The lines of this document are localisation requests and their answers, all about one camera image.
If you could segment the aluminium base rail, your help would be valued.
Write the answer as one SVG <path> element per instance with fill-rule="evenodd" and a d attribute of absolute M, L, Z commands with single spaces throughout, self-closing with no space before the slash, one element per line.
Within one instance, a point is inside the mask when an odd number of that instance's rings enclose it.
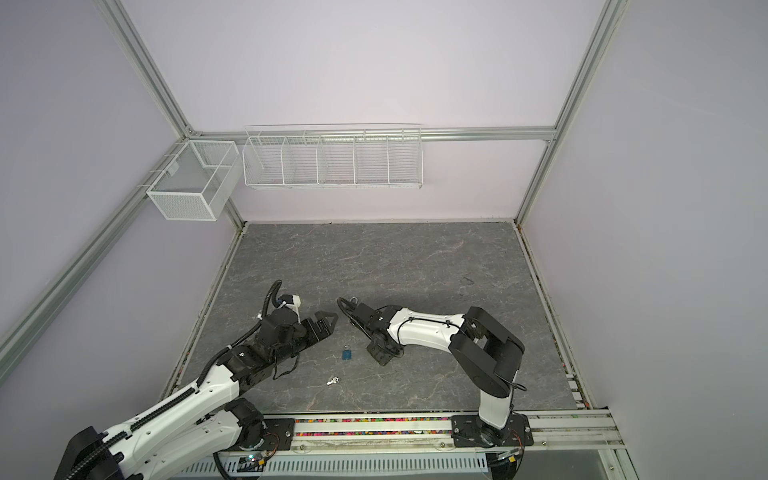
<path fill-rule="evenodd" d="M 159 440 L 147 425 L 112 427 L 105 434 L 111 451 L 148 463 L 179 447 L 197 461 L 213 452 L 269 458 L 278 453 L 352 454 L 535 449 L 611 449 L 624 445 L 606 410 L 528 411 L 511 416 L 495 436 L 468 412 L 272 415 L 247 428 L 228 412 L 198 420 Z"/>

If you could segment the white mesh box basket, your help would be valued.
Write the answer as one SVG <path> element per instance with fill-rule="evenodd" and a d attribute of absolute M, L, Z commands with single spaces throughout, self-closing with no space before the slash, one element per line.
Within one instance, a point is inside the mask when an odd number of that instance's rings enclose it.
<path fill-rule="evenodd" d="M 147 194 L 167 220 L 215 221 L 241 175 L 241 154 L 234 142 L 189 140 Z"/>

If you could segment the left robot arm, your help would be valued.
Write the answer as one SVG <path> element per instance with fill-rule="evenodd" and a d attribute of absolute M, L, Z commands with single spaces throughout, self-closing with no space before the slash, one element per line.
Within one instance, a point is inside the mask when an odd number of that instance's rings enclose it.
<path fill-rule="evenodd" d="M 330 337 L 338 316 L 300 315 L 296 295 L 275 281 L 254 326 L 215 353 L 198 377 L 148 410 L 102 432 L 88 427 L 67 444 L 58 479 L 167 479 L 221 451 L 278 448 L 264 415 L 245 399 L 278 365 Z"/>

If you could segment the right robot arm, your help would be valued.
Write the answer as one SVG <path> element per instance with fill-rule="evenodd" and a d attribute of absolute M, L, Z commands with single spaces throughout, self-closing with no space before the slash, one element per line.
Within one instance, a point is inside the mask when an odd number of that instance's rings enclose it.
<path fill-rule="evenodd" d="M 398 305 L 374 309 L 353 298 L 337 305 L 369 339 L 367 351 L 381 365 L 402 356 L 408 346 L 447 352 L 480 392 L 475 415 L 451 418 L 458 447 L 525 448 L 527 421 L 513 412 L 514 393 L 526 388 L 517 382 L 525 346 L 480 307 L 464 314 L 438 315 Z"/>

